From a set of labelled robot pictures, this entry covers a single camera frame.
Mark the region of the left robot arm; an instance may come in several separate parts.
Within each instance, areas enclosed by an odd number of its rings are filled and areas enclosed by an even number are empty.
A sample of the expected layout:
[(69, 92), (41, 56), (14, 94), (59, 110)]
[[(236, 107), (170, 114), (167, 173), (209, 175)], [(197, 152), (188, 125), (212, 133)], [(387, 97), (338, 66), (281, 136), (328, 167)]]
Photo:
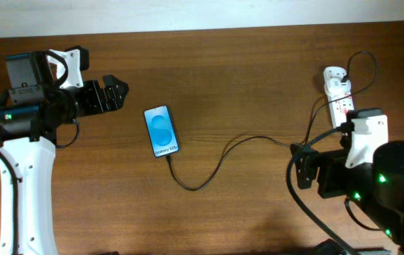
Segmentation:
[(56, 254), (52, 169), (57, 129), (120, 110), (128, 84), (112, 74), (83, 80), (89, 51), (40, 50), (6, 57), (11, 87), (0, 98), (0, 254)]

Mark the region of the blue Galaxy smartphone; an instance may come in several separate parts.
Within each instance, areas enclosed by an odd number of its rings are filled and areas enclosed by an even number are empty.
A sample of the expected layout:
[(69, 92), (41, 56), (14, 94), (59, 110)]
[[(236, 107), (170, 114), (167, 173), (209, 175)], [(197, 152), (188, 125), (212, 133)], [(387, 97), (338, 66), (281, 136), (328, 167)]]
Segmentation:
[(156, 158), (179, 151), (179, 142), (173, 126), (169, 107), (158, 106), (144, 111), (145, 122)]

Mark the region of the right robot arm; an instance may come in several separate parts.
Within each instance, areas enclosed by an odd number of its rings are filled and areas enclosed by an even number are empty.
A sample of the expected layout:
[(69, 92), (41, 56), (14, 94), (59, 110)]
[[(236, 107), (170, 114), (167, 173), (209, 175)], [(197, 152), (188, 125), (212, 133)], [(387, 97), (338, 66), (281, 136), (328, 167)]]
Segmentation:
[(381, 145), (370, 163), (353, 168), (345, 165), (344, 149), (299, 153), (300, 148), (295, 144), (291, 149), (298, 187), (307, 189), (317, 181), (321, 198), (346, 196), (404, 253), (404, 141)]

